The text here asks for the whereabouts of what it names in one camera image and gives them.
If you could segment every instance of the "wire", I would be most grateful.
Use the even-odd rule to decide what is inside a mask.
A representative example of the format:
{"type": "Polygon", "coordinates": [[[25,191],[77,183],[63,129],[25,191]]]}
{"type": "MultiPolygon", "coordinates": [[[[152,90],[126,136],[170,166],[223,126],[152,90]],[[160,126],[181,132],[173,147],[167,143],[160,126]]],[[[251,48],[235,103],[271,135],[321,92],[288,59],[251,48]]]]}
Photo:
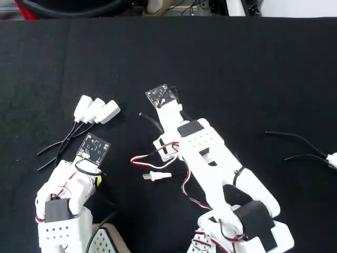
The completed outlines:
{"type": "Polygon", "coordinates": [[[106,224],[113,216],[115,216],[116,212],[113,212],[111,213],[110,215],[108,215],[100,224],[99,226],[96,228],[95,232],[91,235],[90,239],[89,239],[89,242],[86,246],[86,250],[85,250],[85,253],[89,253],[89,250],[90,250],[90,245],[91,243],[93,242],[97,232],[102,228],[102,226],[104,224],[106,224]]]}
{"type": "Polygon", "coordinates": [[[182,0],[180,3],[178,3],[178,4],[174,5],[173,7],[169,8],[168,11],[178,7],[179,5],[182,5],[184,2],[185,2],[185,0],[182,0]]]}
{"type": "Polygon", "coordinates": [[[207,210],[212,210],[212,208],[210,208],[209,206],[202,204],[200,201],[198,201],[194,198],[191,198],[189,196],[189,194],[186,192],[185,185],[187,184],[187,182],[189,181],[190,178],[191,178],[191,170],[189,169],[189,167],[187,167],[187,176],[184,179],[183,183],[181,184],[181,191],[183,192],[183,194],[185,194],[192,202],[196,203],[201,208],[204,208],[204,209],[207,209],[207,210]]]}
{"type": "Polygon", "coordinates": [[[178,147],[178,142],[177,142],[177,141],[173,141],[173,142],[170,142],[170,143],[168,143],[168,144],[162,145],[159,149],[153,151],[153,152],[150,153],[150,154],[138,155],[138,156],[136,156],[136,157],[133,157],[133,158],[130,160],[130,162],[131,162],[132,164],[134,164],[134,165],[146,166],[146,167],[151,167],[151,168],[154,168],[154,169],[164,169],[164,168],[166,168],[167,166],[169,166],[171,163],[173,163],[173,162],[179,157],[179,154],[178,154],[178,153],[177,153],[177,155],[176,155],[173,159],[171,159],[169,162],[165,163],[163,166],[160,166],[160,167],[155,166],[155,165],[152,165],[152,164],[150,164],[150,163],[136,162],[136,161],[139,160],[139,159],[145,158],[145,157],[149,157],[149,156],[151,156],[151,155],[153,155],[153,154],[156,154],[159,150],[161,150],[161,149],[163,149],[163,148],[165,148],[165,147],[167,147],[167,146],[169,146],[169,145],[172,145],[172,147],[173,147],[173,146],[178,147]]]}
{"type": "MultiPolygon", "coordinates": [[[[84,124],[84,123],[82,123],[82,124],[75,130],[75,133],[80,129],[80,127],[81,127],[83,124],[84,124]]],[[[93,127],[93,125],[94,125],[94,124],[91,124],[87,129],[85,129],[85,130],[82,131],[81,133],[78,133],[78,134],[74,135],[73,138],[78,137],[78,136],[80,136],[80,135],[86,133],[87,131],[90,130],[90,128],[93,127]]],[[[63,141],[55,142],[55,143],[53,143],[53,144],[51,144],[51,145],[45,147],[43,150],[41,150],[41,151],[40,151],[39,153],[37,153],[36,155],[39,156],[39,155],[42,154],[43,152],[45,152],[45,151],[51,149],[52,147],[54,147],[54,146],[56,146],[56,145],[61,144],[62,142],[63,142],[63,141]]]]}
{"type": "Polygon", "coordinates": [[[290,161],[290,160],[294,160],[294,159],[297,159],[297,158],[304,158],[304,157],[316,158],[316,159],[320,160],[321,162],[325,163],[326,165],[328,165],[331,169],[337,171],[337,168],[333,164],[329,163],[328,161],[326,161],[323,158],[318,157],[317,155],[314,155],[314,154],[298,154],[298,155],[294,155],[292,157],[287,157],[284,160],[290,161]]]}
{"type": "Polygon", "coordinates": [[[265,131],[265,133],[266,134],[273,134],[273,135],[285,135],[285,136],[291,136],[291,137],[298,138],[298,139],[302,140],[304,143],[306,143],[310,148],[312,148],[314,151],[316,151],[321,156],[323,156],[323,157],[328,156],[327,154],[325,154],[324,152],[319,150],[316,146],[314,146],[310,141],[308,141],[306,138],[304,138],[300,135],[293,134],[293,133],[277,132],[277,131],[265,131]]]}
{"type": "Polygon", "coordinates": [[[75,130],[76,126],[77,126],[77,122],[74,123],[73,128],[70,130],[69,134],[66,136],[66,138],[64,138],[63,142],[61,143],[60,147],[58,148],[56,158],[55,158],[55,168],[57,167],[57,164],[58,164],[58,157],[63,153],[63,151],[67,147],[70,139],[74,135],[74,133],[75,133],[74,130],[75,130]]]}
{"type": "Polygon", "coordinates": [[[154,118],[152,118],[152,117],[150,117],[150,116],[148,116],[148,115],[146,115],[146,114],[144,114],[142,112],[139,113],[139,116],[141,116],[141,117],[149,120],[152,124],[154,124],[159,129],[159,131],[160,131],[161,134],[164,133],[164,129],[162,128],[162,126],[154,118]]]}
{"type": "MultiPolygon", "coordinates": [[[[211,242],[213,242],[215,245],[217,245],[222,251],[224,251],[226,253],[230,253],[230,251],[221,242],[219,242],[215,238],[211,237],[210,235],[205,234],[205,232],[196,230],[195,233],[198,234],[198,235],[208,236],[210,238],[211,242]]],[[[204,245],[207,245],[207,246],[210,245],[207,242],[204,242],[204,241],[201,241],[201,240],[198,240],[197,242],[199,242],[201,244],[204,244],[204,245]]]]}
{"type": "Polygon", "coordinates": [[[175,92],[176,92],[175,96],[176,96],[177,102],[178,102],[178,104],[180,103],[180,102],[179,102],[179,91],[178,91],[177,87],[176,87],[176,86],[171,86],[171,87],[168,87],[168,88],[163,92],[163,94],[160,96],[160,98],[159,98],[159,100],[158,100],[158,106],[157,106],[158,108],[161,108],[161,107],[162,107],[163,98],[164,98],[165,94],[166,94],[167,92],[169,92],[170,90],[175,90],[175,92]]]}
{"type": "Polygon", "coordinates": [[[79,168],[77,165],[81,162],[83,162],[84,160],[87,160],[86,158],[83,158],[81,160],[78,160],[76,163],[75,163],[75,168],[80,172],[80,173],[83,173],[83,174],[86,174],[86,175],[89,175],[89,176],[94,176],[94,177],[98,177],[100,175],[102,175],[102,171],[100,171],[99,173],[92,173],[92,172],[88,172],[86,170],[83,170],[81,168],[79,168]]]}
{"type": "Polygon", "coordinates": [[[221,234],[222,236],[227,240],[227,241],[231,241],[231,242],[238,242],[240,240],[242,240],[242,238],[244,237],[244,235],[237,235],[235,238],[229,238],[227,236],[225,236],[225,234],[223,233],[223,230],[222,230],[222,222],[221,222],[221,219],[219,219],[219,224],[220,224],[220,231],[221,231],[221,234]]]}

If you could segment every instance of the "black table surface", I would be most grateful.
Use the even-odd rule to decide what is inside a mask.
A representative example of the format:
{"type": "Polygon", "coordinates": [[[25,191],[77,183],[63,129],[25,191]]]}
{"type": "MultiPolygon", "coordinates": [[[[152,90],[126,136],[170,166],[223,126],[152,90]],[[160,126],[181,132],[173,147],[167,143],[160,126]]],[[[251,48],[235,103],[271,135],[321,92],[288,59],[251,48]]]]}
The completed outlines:
{"type": "MultiPolygon", "coordinates": [[[[111,143],[102,169],[118,215],[112,220],[132,252],[187,250],[204,212],[181,193],[184,164],[171,179],[149,182],[130,158],[153,150],[156,117],[144,92],[179,88],[185,111],[206,118],[281,206],[276,220],[295,240],[290,252],[333,252],[337,173],[319,161],[284,162],[311,150],[265,130],[297,133],[324,152],[337,150],[337,20],[269,18],[102,18],[0,23],[0,165],[2,252],[38,252],[34,199],[51,175],[82,94],[115,99],[122,112],[92,133],[111,143]]],[[[63,158],[72,160],[82,138],[63,158]]],[[[158,157],[152,162],[160,164],[158,157]]],[[[190,195],[204,199],[193,179],[190,195]]],[[[112,209],[86,204],[94,222],[112,209]]]]}

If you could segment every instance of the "white 3d-printed part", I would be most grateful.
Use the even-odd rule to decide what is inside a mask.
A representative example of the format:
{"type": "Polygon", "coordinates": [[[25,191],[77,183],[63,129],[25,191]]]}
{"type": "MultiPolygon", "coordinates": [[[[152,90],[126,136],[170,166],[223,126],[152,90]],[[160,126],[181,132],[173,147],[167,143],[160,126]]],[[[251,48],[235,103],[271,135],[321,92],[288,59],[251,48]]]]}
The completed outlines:
{"type": "Polygon", "coordinates": [[[106,230],[101,228],[95,235],[91,245],[90,253],[116,253],[110,236],[106,230]]]}

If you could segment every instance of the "white plug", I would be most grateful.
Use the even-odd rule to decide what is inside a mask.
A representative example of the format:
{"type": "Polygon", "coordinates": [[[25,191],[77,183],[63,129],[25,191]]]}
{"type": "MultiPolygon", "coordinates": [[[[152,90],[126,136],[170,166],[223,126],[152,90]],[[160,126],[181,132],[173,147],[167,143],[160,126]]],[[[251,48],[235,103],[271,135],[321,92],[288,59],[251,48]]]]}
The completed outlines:
{"type": "Polygon", "coordinates": [[[143,174],[143,178],[145,180],[151,180],[155,181],[158,179],[163,179],[163,178],[170,178],[172,177],[171,173],[165,173],[165,172],[155,172],[155,171],[150,171],[149,174],[143,174]]]}
{"type": "Polygon", "coordinates": [[[80,121],[83,120],[86,110],[92,103],[93,100],[91,99],[91,97],[82,95],[74,112],[75,122],[79,123],[80,121]]]}
{"type": "Polygon", "coordinates": [[[102,99],[95,99],[95,101],[89,106],[89,108],[85,112],[85,117],[83,119],[83,122],[86,123],[94,123],[94,120],[96,118],[97,112],[100,111],[100,109],[105,106],[105,103],[102,99]]]}
{"type": "Polygon", "coordinates": [[[328,154],[326,157],[329,163],[331,163],[335,168],[337,168],[337,153],[328,154]]]}
{"type": "Polygon", "coordinates": [[[111,100],[108,104],[103,106],[96,115],[95,122],[105,124],[110,119],[115,117],[121,109],[115,101],[111,100]]]}

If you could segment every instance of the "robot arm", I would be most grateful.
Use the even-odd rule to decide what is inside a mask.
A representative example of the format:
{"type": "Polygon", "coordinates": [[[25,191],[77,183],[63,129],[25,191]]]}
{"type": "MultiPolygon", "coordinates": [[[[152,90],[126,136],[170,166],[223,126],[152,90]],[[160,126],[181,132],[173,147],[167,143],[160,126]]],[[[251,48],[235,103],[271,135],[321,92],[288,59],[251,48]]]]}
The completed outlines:
{"type": "MultiPolygon", "coordinates": [[[[211,211],[199,218],[200,230],[188,252],[205,249],[215,252],[215,245],[237,253],[282,253],[292,248],[294,241],[288,227],[272,220],[280,213],[278,202],[260,180],[240,164],[206,119],[184,121],[182,106],[166,85],[146,95],[156,108],[165,131],[154,145],[159,149],[163,144],[179,142],[179,158],[195,176],[211,207],[211,211]],[[224,196],[226,184],[245,192],[252,201],[243,206],[231,206],[224,196]],[[200,233],[204,235],[203,243],[200,233]]],[[[159,151],[163,161],[175,157],[176,153],[169,146],[159,151]]]]}
{"type": "Polygon", "coordinates": [[[37,192],[35,220],[42,253],[85,252],[92,215],[83,204],[98,186],[102,173],[98,166],[109,146],[88,133],[74,161],[62,160],[37,192]]]}

